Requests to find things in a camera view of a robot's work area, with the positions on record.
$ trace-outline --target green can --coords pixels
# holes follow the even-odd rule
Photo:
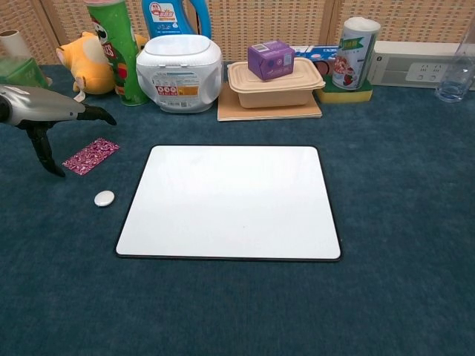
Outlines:
[[[141,105],[148,97],[140,89],[135,64],[139,48],[135,41],[125,0],[85,0],[94,29],[114,72],[116,93],[127,106]]]

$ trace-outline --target wicker panel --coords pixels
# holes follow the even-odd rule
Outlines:
[[[0,1],[0,32],[18,30],[39,64],[57,63],[56,38],[45,27],[47,20],[42,8],[34,6],[33,1]],[[0,54],[5,54],[1,45]]]
[[[378,21],[385,41],[460,42],[474,11],[474,0],[341,0],[328,43],[338,43],[343,22],[352,16]]]
[[[213,40],[225,60],[245,60],[248,46],[272,39],[290,45],[324,43],[325,0],[209,0],[208,5]]]
[[[42,2],[49,10],[48,15],[61,43],[65,44],[77,39],[82,31],[94,31],[91,17],[83,0],[42,0]],[[125,3],[134,32],[148,37],[142,12],[142,1],[126,0]],[[191,12],[188,6],[184,8],[186,13]]]

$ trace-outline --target yellow sponge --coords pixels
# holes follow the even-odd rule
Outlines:
[[[315,92],[320,102],[336,104],[344,102],[368,102],[373,95],[373,86],[364,80],[363,86],[358,90],[345,90],[335,86],[331,76],[324,76],[325,87],[316,89]]]

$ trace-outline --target white power strip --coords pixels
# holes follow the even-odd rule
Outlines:
[[[458,43],[376,41],[367,78],[373,85],[435,88],[458,46]]]

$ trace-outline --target purple patterned card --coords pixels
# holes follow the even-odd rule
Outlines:
[[[118,149],[119,146],[115,143],[103,138],[98,138],[70,159],[67,159],[62,165],[71,169],[74,173],[84,176]]]

